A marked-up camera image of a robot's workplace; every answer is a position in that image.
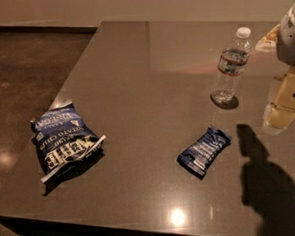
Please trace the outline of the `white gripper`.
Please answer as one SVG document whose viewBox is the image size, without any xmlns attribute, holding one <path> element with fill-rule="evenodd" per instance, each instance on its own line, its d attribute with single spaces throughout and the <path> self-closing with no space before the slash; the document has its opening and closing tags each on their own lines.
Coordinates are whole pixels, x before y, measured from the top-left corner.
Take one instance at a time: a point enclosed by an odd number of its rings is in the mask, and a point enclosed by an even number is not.
<svg viewBox="0 0 295 236">
<path fill-rule="evenodd" d="M 256 51 L 277 50 L 280 62 L 293 65 L 283 76 L 274 76 L 263 113 L 262 130 L 269 135 L 285 131 L 295 119 L 295 3 L 255 45 Z"/>
</svg>

